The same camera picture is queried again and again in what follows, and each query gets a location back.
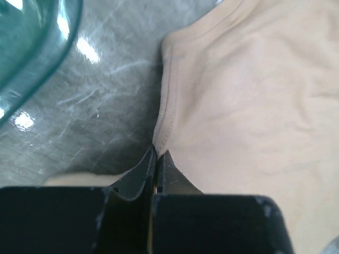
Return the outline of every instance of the beige fabric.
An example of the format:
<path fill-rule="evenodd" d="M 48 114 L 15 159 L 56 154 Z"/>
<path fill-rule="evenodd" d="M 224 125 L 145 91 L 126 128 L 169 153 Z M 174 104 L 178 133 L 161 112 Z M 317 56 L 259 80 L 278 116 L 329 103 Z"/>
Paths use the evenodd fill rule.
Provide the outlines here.
<path fill-rule="evenodd" d="M 119 180 L 120 175 L 96 175 L 93 173 L 72 173 L 49 178 L 45 186 L 109 186 Z"/>
<path fill-rule="evenodd" d="M 296 253 L 339 235 L 339 1 L 224 0 L 163 42 L 161 156 L 280 206 Z"/>

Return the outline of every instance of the beige t-shirt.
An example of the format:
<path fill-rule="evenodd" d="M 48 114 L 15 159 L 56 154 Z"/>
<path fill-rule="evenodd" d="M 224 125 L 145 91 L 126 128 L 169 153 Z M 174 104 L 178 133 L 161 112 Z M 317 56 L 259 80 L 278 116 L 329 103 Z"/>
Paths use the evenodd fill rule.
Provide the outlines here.
<path fill-rule="evenodd" d="M 260 194 L 296 253 L 339 235 L 339 1 L 224 0 L 162 47 L 154 145 L 205 193 Z"/>

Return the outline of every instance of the green glass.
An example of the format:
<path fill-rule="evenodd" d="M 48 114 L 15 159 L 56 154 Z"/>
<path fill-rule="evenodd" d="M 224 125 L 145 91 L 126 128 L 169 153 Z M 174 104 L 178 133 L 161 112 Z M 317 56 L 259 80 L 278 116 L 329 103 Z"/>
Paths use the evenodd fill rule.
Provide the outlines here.
<path fill-rule="evenodd" d="M 82 0 L 0 0 L 0 124 L 64 59 L 81 10 Z"/>

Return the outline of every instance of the scratched table surface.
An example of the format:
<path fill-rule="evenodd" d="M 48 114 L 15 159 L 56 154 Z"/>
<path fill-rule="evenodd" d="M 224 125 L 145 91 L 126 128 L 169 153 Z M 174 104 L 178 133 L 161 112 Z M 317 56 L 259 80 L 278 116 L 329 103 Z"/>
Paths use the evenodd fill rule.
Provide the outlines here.
<path fill-rule="evenodd" d="M 66 60 L 0 129 L 0 186 L 133 167 L 151 144 L 157 119 L 161 41 L 215 2 L 85 0 Z"/>

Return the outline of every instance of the cloth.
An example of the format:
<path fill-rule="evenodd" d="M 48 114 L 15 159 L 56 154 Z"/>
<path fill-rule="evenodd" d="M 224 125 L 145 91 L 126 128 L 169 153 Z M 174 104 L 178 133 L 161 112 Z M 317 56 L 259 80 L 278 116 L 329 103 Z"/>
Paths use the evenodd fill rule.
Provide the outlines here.
<path fill-rule="evenodd" d="M 68 173 L 47 179 L 45 186 L 110 186 L 119 180 L 120 175 L 96 175 L 93 173 Z"/>
<path fill-rule="evenodd" d="M 153 143 L 201 191 L 279 205 L 296 253 L 339 235 L 339 1 L 224 0 L 162 45 Z"/>

